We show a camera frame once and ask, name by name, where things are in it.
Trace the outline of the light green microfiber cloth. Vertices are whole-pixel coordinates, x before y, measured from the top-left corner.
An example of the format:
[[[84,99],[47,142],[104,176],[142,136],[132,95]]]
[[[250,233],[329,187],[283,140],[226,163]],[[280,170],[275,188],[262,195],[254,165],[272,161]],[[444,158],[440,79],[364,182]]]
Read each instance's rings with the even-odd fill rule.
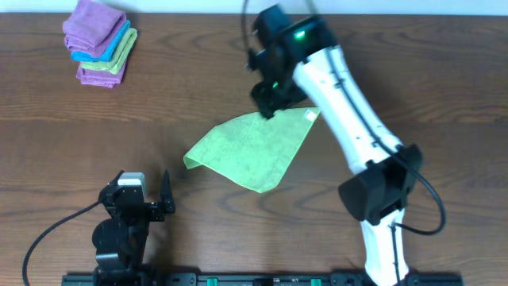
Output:
[[[183,157],[188,169],[205,166],[242,187],[277,187],[321,110],[282,110],[271,119],[244,114],[212,128]]]

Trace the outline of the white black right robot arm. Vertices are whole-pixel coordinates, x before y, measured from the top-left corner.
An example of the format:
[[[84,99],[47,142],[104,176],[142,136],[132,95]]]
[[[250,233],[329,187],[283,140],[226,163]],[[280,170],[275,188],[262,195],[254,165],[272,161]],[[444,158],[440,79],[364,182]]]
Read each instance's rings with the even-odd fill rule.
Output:
[[[407,196],[421,166],[421,153],[405,147],[380,121],[355,83],[344,53],[322,17],[293,22],[278,5],[252,25],[261,51],[248,50],[248,66],[262,80],[251,90],[266,119],[310,99],[337,139],[353,177],[339,188],[349,214],[360,222],[365,271],[376,285],[396,285],[409,272],[402,235]]]

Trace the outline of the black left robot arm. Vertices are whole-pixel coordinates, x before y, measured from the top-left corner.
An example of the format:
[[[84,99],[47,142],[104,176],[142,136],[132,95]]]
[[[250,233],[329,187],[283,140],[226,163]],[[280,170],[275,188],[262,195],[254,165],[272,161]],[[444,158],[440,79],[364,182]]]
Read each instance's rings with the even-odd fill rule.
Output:
[[[92,234],[98,267],[94,285],[162,285],[160,274],[143,263],[149,225],[175,212],[169,172],[162,176],[160,199],[144,201],[142,172],[120,171],[99,193],[98,201],[110,217]]]

